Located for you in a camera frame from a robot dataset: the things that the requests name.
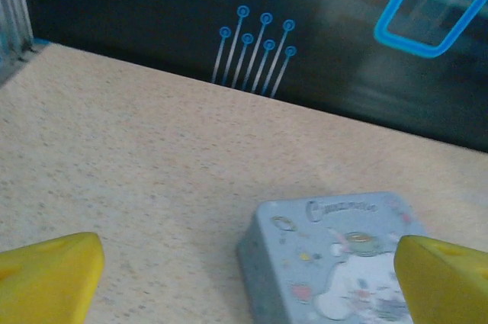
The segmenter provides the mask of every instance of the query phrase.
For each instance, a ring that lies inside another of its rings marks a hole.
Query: blue neon line graphic
[[[230,64],[232,63],[232,58],[234,57],[234,51],[236,50],[237,37],[241,31],[242,21],[249,15],[249,7],[241,5],[237,8],[237,15],[239,16],[239,21],[237,22],[236,32],[234,38],[232,39],[232,45],[230,46],[229,58],[227,59],[226,69],[223,73],[222,85],[226,84],[227,75],[229,74]]]
[[[234,79],[232,80],[232,89],[236,87],[237,79],[239,78],[239,73],[241,72],[242,61],[244,60],[244,56],[246,55],[247,46],[252,43],[254,37],[250,33],[243,34],[241,50],[241,56],[239,56],[239,61],[237,62],[236,72],[234,73]]]
[[[440,56],[451,48],[456,39],[459,38],[464,29],[466,29],[468,24],[485,5],[486,1],[487,0],[474,0],[471,6],[464,12],[461,18],[449,31],[448,35],[444,38],[441,44],[438,46],[431,46],[429,44],[411,40],[388,31],[388,25],[403,2],[403,0],[390,0],[383,14],[380,16],[380,19],[376,23],[374,28],[374,38],[386,46],[431,59]]]
[[[276,78],[276,83],[274,84],[273,90],[271,92],[270,98],[274,98],[276,91],[278,90],[278,86],[280,86],[281,79],[283,78],[284,70],[287,69],[288,62],[290,58],[297,54],[297,48],[295,46],[288,46],[284,50],[284,54],[286,55],[286,60],[283,62],[283,66],[281,67],[280,72],[278,73],[278,77]]]
[[[224,44],[226,44],[226,39],[230,37],[232,31],[230,30],[229,27],[221,27],[219,30],[219,34],[222,37],[222,40],[220,41],[219,52],[217,53],[217,58],[215,59],[215,66],[213,67],[212,84],[215,84],[215,80],[217,79],[217,71],[219,70],[220,59],[222,59],[223,46]]]
[[[275,71],[276,63],[278,62],[278,57],[280,56],[281,50],[283,49],[284,41],[287,39],[288,32],[295,29],[295,22],[291,19],[288,19],[283,23],[283,37],[281,38],[280,44],[276,53],[274,54],[273,62],[271,63],[271,67],[269,68],[268,75],[266,76],[265,84],[262,87],[261,95],[266,93],[266,89],[268,88],[269,82],[271,77],[273,76],[273,72]]]
[[[246,89],[247,81],[249,80],[249,76],[251,75],[251,70],[254,66],[254,61],[256,60],[256,54],[258,53],[259,45],[261,44],[262,36],[265,32],[266,26],[273,21],[273,15],[271,15],[271,13],[263,13],[261,14],[260,20],[262,23],[261,30],[259,31],[256,45],[254,46],[254,50],[252,51],[251,60],[249,61],[249,65],[247,66],[246,76],[244,77],[244,82],[242,84],[242,90]]]
[[[261,63],[259,64],[258,67],[258,72],[256,73],[256,77],[254,78],[254,83],[252,83],[252,89],[251,93],[254,93],[258,83],[259,83],[259,78],[261,77],[262,70],[265,67],[266,64],[266,59],[268,58],[269,51],[272,51],[275,48],[276,43],[273,40],[266,40],[263,43],[263,47],[265,48],[265,54],[262,55]]]

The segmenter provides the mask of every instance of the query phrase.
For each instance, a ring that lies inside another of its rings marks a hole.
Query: beige speckled surface
[[[0,88],[0,250],[97,232],[87,323],[251,322],[260,201],[395,191],[488,251],[488,156],[51,45]]]

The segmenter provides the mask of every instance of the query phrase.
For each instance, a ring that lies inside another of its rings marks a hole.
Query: blue circle
[[[229,38],[232,34],[232,31],[229,27],[221,27],[219,30],[219,34],[222,38]]]
[[[252,34],[246,33],[242,35],[242,41],[245,44],[251,44],[252,42],[254,42],[254,37],[252,36]]]
[[[297,48],[295,46],[288,46],[284,49],[284,54],[288,57],[295,56],[297,54]]]
[[[237,8],[237,15],[241,18],[245,18],[249,15],[249,6],[241,5]]]
[[[273,40],[266,40],[262,46],[265,48],[267,51],[271,51],[275,48],[276,43]]]
[[[289,32],[290,30],[295,29],[295,21],[293,21],[291,19],[287,19],[283,23],[283,29],[286,30],[287,32]]]
[[[260,19],[264,25],[270,24],[273,21],[273,15],[271,13],[262,13]]]

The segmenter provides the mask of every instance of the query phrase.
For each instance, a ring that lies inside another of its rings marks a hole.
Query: speckled floor
[[[87,323],[251,322],[234,247],[264,200],[395,191],[488,250],[488,155],[57,45],[0,88],[0,250],[90,230]]]

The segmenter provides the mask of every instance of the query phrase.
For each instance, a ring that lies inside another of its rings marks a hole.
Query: light blue tin box
[[[393,268],[410,207],[379,192],[263,203],[237,246],[259,324],[411,324]]]

